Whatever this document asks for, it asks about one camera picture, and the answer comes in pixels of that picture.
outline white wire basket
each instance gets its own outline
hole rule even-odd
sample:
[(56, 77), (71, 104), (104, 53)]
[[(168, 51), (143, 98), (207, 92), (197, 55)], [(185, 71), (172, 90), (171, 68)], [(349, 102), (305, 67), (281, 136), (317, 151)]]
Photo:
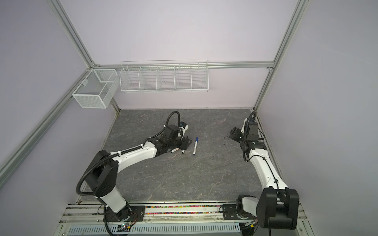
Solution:
[(157, 62), (150, 64), (121, 62), (122, 69), (119, 73), (121, 90), (126, 93), (209, 90), (207, 61)]
[(72, 96), (82, 108), (107, 108), (118, 87), (116, 70), (92, 69)]

